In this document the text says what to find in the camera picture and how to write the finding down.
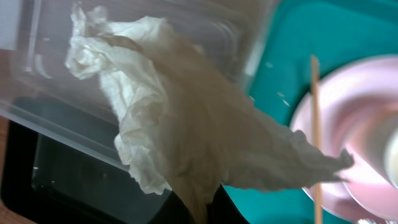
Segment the white napkin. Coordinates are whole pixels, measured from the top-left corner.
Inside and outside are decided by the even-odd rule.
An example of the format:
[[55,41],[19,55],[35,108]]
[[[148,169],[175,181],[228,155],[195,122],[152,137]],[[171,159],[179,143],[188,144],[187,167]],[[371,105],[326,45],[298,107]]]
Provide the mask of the white napkin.
[[347,151],[324,155],[254,106],[167,19],[108,19],[97,6],[72,6],[65,65],[81,80],[98,77],[119,123],[121,162],[147,194],[173,191],[195,223],[220,185],[263,192],[340,181]]

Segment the wooden chopstick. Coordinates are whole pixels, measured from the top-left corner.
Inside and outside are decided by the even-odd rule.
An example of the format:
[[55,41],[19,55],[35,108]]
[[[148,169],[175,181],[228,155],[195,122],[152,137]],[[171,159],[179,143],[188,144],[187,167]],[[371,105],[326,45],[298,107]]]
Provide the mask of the wooden chopstick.
[[[321,150],[322,147],[322,134],[321,134],[321,114],[319,109],[319,87],[318,82],[320,79],[319,61],[316,55],[311,55],[311,92],[312,92],[312,132],[313,144]],[[322,209],[322,186],[320,183],[314,186],[314,215],[315,224],[323,224],[323,209]]]

